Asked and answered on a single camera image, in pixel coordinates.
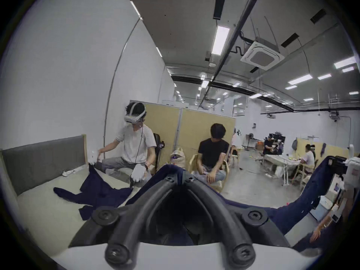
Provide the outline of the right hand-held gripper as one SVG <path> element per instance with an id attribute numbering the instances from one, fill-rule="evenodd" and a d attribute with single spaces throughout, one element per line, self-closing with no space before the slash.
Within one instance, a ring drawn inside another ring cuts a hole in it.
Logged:
<path id="1" fill-rule="evenodd" d="M 360 185 L 360 158 L 352 157 L 344 160 L 343 157 L 331 157 L 328 165 L 332 180 L 330 191 L 347 191 L 359 188 Z"/>

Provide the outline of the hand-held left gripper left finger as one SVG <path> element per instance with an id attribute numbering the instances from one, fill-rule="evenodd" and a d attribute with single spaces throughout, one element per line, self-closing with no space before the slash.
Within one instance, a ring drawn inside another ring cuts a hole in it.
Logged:
<path id="1" fill-rule="evenodd" d="M 185 269 L 180 246 L 139 241 L 150 214 L 176 186 L 170 175 L 131 205 L 97 209 L 70 243 L 70 269 Z"/>

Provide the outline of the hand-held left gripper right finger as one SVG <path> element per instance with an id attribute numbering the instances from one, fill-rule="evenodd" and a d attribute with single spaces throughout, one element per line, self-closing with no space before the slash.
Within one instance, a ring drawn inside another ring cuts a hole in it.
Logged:
<path id="1" fill-rule="evenodd" d="M 189 172 L 184 172 L 184 186 L 212 219 L 223 246 L 227 269 L 247 269 L 255 262 L 253 242 L 290 248 L 285 236 L 263 208 L 243 208 L 233 202 L 228 204 L 222 196 Z"/>

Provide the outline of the person's right hand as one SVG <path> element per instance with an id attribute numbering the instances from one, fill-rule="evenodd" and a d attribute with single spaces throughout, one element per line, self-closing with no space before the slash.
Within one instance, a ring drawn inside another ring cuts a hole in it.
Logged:
<path id="1" fill-rule="evenodd" d="M 350 212 L 352 207 L 353 207 L 353 201 L 354 201 L 354 188 L 348 188 L 345 189 L 343 192 L 343 197 L 342 197 L 342 203 L 341 205 L 343 206 L 343 211 L 342 212 Z"/>

